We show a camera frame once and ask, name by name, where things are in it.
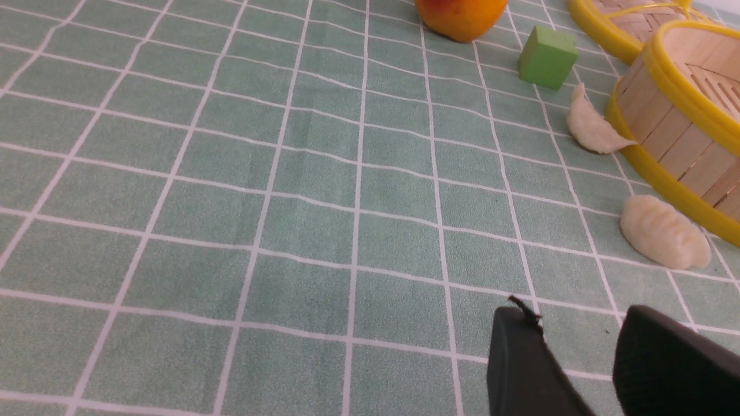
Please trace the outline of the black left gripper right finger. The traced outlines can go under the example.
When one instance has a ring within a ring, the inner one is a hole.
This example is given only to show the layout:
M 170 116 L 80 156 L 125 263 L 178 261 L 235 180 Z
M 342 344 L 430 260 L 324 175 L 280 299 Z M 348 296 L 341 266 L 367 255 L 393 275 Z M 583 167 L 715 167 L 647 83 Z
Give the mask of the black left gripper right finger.
M 739 357 L 650 306 L 632 305 L 613 365 L 626 415 L 737 415 Z

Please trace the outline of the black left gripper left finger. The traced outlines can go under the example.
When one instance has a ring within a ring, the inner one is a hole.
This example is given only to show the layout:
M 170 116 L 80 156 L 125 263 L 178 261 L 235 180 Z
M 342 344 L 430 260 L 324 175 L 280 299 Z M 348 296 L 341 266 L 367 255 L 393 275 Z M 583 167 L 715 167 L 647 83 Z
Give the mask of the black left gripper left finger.
M 516 296 L 496 308 L 487 388 L 491 415 L 593 415 L 549 350 L 541 316 Z

